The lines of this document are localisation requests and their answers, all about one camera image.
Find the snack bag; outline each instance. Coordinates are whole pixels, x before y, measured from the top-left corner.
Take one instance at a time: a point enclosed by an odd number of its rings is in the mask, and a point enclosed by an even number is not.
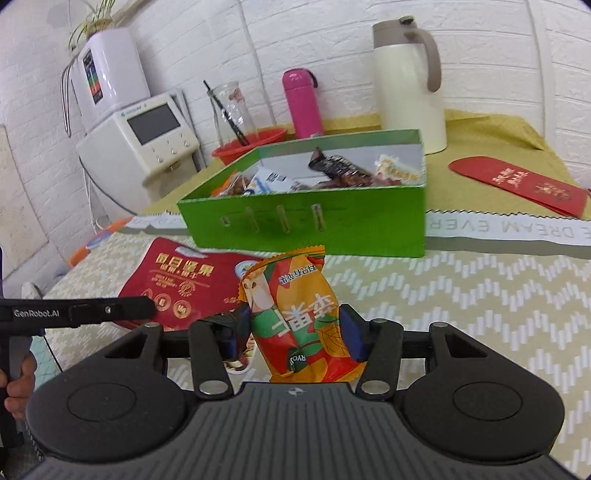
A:
[[[300,182],[289,179],[285,175],[279,175],[268,168],[261,167],[248,184],[244,195],[296,192],[304,189],[306,187]]]
[[[251,307],[251,329],[272,382],[335,382],[357,377],[340,335],[339,304],[322,275],[324,247],[277,255],[252,266],[238,297]]]
[[[143,295],[156,304],[154,321],[164,330],[184,330],[195,320],[238,305],[236,286],[260,257],[234,252],[204,253],[158,237],[123,286],[119,297]],[[136,328],[143,322],[117,322]]]
[[[210,197],[243,195],[251,180],[252,177],[246,175],[245,173],[233,171],[223,183],[223,185],[219,186],[217,189],[213,189]]]
[[[405,165],[397,157],[380,155],[376,162],[376,177],[379,180],[399,180],[403,185],[421,183],[421,172]]]
[[[326,157],[319,147],[312,153],[308,168],[324,173],[331,180],[336,180],[340,187],[368,187],[372,183],[372,174],[353,165],[341,155]]]

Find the pitcher handle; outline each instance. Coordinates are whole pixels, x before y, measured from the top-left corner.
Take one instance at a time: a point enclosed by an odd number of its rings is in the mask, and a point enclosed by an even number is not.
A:
[[[441,57],[435,39],[428,31],[420,28],[406,31],[404,35],[411,41],[425,45],[428,67],[427,89],[429,92],[435,93],[441,88]]]

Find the green box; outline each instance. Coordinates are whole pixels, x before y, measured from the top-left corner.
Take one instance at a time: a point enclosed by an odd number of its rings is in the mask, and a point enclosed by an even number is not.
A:
[[[302,183],[327,180],[307,165],[316,147],[375,171],[380,154],[422,172],[415,186],[304,190],[213,197],[234,171],[264,166]],[[328,254],[423,257],[426,171],[418,130],[380,130],[258,147],[179,201],[200,247],[284,252],[325,245]]]

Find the human hand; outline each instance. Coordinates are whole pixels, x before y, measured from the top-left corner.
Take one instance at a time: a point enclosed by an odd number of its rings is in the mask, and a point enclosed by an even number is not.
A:
[[[8,394],[8,398],[4,400],[4,407],[16,420],[25,419],[25,407],[35,388],[35,370],[37,360],[31,352],[22,362],[21,378],[11,381],[8,386],[6,374],[0,370],[0,388],[6,387]]]

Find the pink water bottle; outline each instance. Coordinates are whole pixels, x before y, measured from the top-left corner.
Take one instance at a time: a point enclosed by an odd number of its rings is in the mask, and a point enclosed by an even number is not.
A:
[[[318,81],[310,70],[292,69],[283,74],[283,89],[297,138],[324,134],[315,88]]]

